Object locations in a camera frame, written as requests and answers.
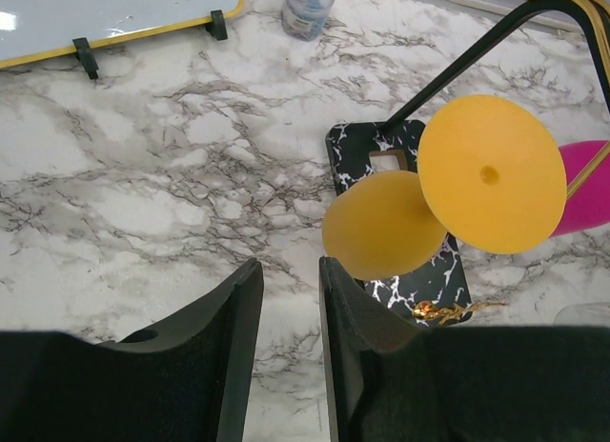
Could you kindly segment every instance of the yellow edge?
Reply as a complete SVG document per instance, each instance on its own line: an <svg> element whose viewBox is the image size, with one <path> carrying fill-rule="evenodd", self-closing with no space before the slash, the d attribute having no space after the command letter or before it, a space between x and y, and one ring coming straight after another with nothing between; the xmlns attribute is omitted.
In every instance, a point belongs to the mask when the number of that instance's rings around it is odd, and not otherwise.
<svg viewBox="0 0 610 442"><path fill-rule="evenodd" d="M225 18L234 18L244 8L244 0L238 0L237 7L234 10L224 13ZM182 23L175 23L173 25L161 26L159 28L153 28L151 30L138 30L130 32L129 34L116 35L114 37L108 37L106 39L90 41L89 45L93 49L99 49L101 47L107 47L108 45L120 44L130 40L141 39L143 37L149 37L151 35L162 34L164 32L170 32L172 30L184 30L185 28L192 28L193 26L201 26L206 23L210 23L212 18L206 16L204 18L195 18L194 20L183 21ZM5 59L0 61L0 69L10 68L12 66L18 66L20 64L33 63L34 61L41 61L43 59L54 58L56 56L63 56L65 54L71 54L76 52L74 46L65 47L63 49L55 49L49 51L43 51L41 53L27 54L25 56L19 56L17 58Z"/></svg>

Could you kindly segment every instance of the yellow round object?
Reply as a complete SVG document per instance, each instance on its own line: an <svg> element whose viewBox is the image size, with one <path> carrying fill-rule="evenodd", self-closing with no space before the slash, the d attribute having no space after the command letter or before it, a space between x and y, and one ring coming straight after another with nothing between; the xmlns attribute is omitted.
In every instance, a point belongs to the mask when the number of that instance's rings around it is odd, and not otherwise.
<svg viewBox="0 0 610 442"><path fill-rule="evenodd" d="M409 171L358 181L331 204L322 223L328 255L365 281L414 271L434 256L446 233Z"/></svg>
<svg viewBox="0 0 610 442"><path fill-rule="evenodd" d="M491 253L539 245L565 208L565 167L553 136L495 96L465 96L440 109L421 136L417 172L447 230Z"/></svg>

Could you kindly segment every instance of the white marble countertop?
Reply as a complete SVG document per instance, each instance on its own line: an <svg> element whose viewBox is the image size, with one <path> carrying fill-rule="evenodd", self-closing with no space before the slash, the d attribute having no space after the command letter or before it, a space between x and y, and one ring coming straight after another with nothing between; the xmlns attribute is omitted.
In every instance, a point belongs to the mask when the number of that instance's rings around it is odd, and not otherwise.
<svg viewBox="0 0 610 442"><path fill-rule="evenodd" d="M317 260L334 197L324 136L387 118L491 25L410 0L336 0L302 43L282 0L247 0L230 40L202 29L0 71L0 328L121 338L176 311L256 256L266 296L247 441L325 441ZM495 93L560 143L608 135L582 40L520 31L417 115ZM462 248L476 324L551 323L610 299L610 232L517 256Z"/></svg>

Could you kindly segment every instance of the magenta object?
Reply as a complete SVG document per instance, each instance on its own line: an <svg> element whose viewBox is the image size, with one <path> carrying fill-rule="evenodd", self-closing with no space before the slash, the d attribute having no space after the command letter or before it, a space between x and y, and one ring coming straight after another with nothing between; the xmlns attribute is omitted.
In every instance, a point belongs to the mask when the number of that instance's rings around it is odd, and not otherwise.
<svg viewBox="0 0 610 442"><path fill-rule="evenodd" d="M589 140L559 148L568 183L571 182L607 141ZM610 158L601 163L565 206L551 237L588 230L610 222Z"/></svg>

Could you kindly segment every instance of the black clip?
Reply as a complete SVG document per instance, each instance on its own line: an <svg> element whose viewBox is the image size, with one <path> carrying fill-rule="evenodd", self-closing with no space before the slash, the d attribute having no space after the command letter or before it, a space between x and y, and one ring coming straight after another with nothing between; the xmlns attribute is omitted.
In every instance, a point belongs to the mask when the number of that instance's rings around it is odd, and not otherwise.
<svg viewBox="0 0 610 442"><path fill-rule="evenodd" d="M72 43L76 48L76 59L80 61L80 64L85 68L85 72L91 80L97 80L97 61L95 61L95 55L89 45L87 37L81 37L79 39L72 39Z"/></svg>
<svg viewBox="0 0 610 442"><path fill-rule="evenodd" d="M210 16L212 17L212 21L206 23L206 30L208 30L216 40L227 40L229 35L227 35L227 27L225 25L225 17L222 14L222 10L214 10L210 13Z"/></svg>

